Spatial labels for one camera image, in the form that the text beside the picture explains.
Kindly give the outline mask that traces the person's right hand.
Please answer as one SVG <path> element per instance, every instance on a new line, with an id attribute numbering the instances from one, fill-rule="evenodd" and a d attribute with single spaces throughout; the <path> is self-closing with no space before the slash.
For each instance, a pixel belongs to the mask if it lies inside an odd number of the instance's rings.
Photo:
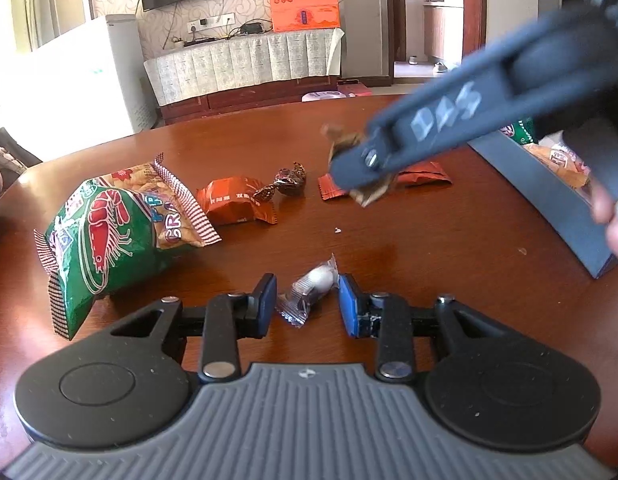
<path id="1" fill-rule="evenodd" d="M 591 212 L 596 223 L 606 226 L 607 245 L 618 259 L 618 200 L 595 179 L 591 181 Z"/>

